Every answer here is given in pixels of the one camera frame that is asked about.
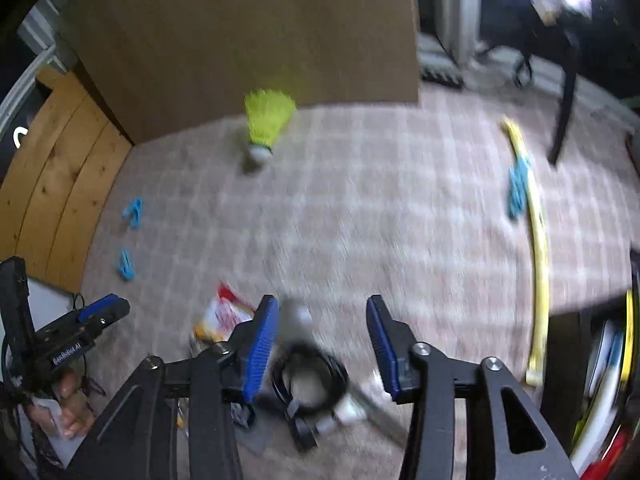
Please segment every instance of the yellow shuttlecock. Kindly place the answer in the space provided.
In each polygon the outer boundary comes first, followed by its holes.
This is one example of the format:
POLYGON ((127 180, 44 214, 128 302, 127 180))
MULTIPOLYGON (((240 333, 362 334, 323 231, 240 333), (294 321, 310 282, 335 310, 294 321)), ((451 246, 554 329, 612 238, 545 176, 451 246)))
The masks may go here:
POLYGON ((258 90, 244 98, 249 126, 249 155, 257 164, 271 158, 271 148, 296 110, 291 97, 275 90, 258 90))

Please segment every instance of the wooden plank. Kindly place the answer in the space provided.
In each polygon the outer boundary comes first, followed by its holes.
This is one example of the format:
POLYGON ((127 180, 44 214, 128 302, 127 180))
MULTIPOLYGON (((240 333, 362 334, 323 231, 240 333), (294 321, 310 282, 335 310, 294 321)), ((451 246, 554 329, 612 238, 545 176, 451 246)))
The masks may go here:
POLYGON ((56 85, 22 137, 0 187, 0 260, 15 253, 31 194, 53 145, 84 99, 86 91, 73 74, 56 85))
POLYGON ((107 117, 89 96, 71 117, 40 174, 22 222, 16 254, 27 273, 46 279, 49 253, 66 200, 107 117))
POLYGON ((242 113, 418 99, 412 0, 69 0, 61 32, 136 143, 242 113))
POLYGON ((36 74, 36 81, 41 82, 44 86, 53 90, 56 83, 63 77, 64 75, 58 72, 50 64, 46 64, 38 70, 38 73, 36 74))
POLYGON ((53 242, 46 281, 79 292, 82 273, 100 213, 131 145, 108 123, 80 170, 53 242))

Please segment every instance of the yellow shuttlecock skirt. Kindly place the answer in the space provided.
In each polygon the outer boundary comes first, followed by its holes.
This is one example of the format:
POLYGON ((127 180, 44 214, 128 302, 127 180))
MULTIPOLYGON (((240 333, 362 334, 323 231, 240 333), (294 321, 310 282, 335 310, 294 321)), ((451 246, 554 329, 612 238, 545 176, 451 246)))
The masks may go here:
POLYGON ((296 110, 291 97, 275 90, 258 90, 244 98, 249 140, 270 148, 296 110))

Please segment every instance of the plaid carpet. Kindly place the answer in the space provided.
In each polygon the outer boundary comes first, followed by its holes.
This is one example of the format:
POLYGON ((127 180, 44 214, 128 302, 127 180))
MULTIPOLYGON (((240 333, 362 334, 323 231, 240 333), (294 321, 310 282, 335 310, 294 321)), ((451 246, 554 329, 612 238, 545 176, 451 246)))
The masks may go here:
MULTIPOLYGON (((113 394, 147 354, 185 357, 191 325, 224 281, 253 304, 266 293, 303 298, 317 341, 355 380, 375 366, 364 316, 373 293, 449 356, 497 355, 520 378, 532 263, 527 219, 506 215, 513 154, 501 115, 520 124, 542 188, 554 311, 624 290, 629 243, 640 242, 640 186, 624 132, 577 107, 553 170, 545 153, 556 109, 533 92, 517 106, 425 86, 419 108, 300 110, 270 166, 252 176, 241 171, 243 118, 135 147, 82 284, 88 301, 109 292, 129 299, 131 314, 90 353, 92 375, 113 394), (120 219, 135 196, 144 199, 137 231, 120 219), (136 271, 130 283, 115 270, 121 248, 136 271)), ((410 408, 394 409, 408 425, 410 408)), ((462 428, 463 413, 456 418, 462 428)), ((367 424, 322 438, 304 456, 284 426, 263 457, 240 453, 248 479, 382 480, 398 476, 402 459, 367 424)))

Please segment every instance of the yellow stick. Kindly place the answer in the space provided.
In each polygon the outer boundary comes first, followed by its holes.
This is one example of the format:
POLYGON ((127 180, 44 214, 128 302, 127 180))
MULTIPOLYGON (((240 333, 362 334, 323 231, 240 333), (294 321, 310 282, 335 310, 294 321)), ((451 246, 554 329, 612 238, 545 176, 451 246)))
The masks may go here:
MULTIPOLYGON (((509 135, 516 156, 529 163, 529 155, 516 123, 503 117, 500 126, 509 135)), ((549 262, 546 250, 545 218, 540 203, 540 192, 529 163, 527 177, 527 203, 533 236, 535 271, 535 317, 526 381, 530 386, 542 386, 546 353, 546 334, 549 328, 549 262)))

